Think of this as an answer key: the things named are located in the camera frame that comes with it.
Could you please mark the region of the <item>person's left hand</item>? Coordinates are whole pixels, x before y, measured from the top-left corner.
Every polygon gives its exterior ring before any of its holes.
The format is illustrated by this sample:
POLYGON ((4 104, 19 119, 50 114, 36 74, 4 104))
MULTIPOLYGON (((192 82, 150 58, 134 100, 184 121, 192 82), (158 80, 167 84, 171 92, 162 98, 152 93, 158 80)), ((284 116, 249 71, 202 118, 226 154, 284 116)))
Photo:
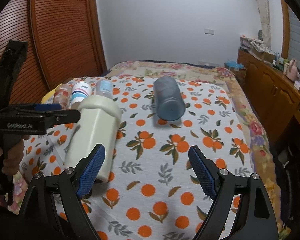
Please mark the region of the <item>person's left hand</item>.
MULTIPOLYGON (((23 135, 20 141, 8 150, 7 158, 3 161, 3 174, 13 176, 19 171, 19 165, 24 156, 24 140, 29 140, 29 138, 29 135, 23 135)), ((0 147, 0 156, 2 156, 2 154, 3 150, 0 147)))

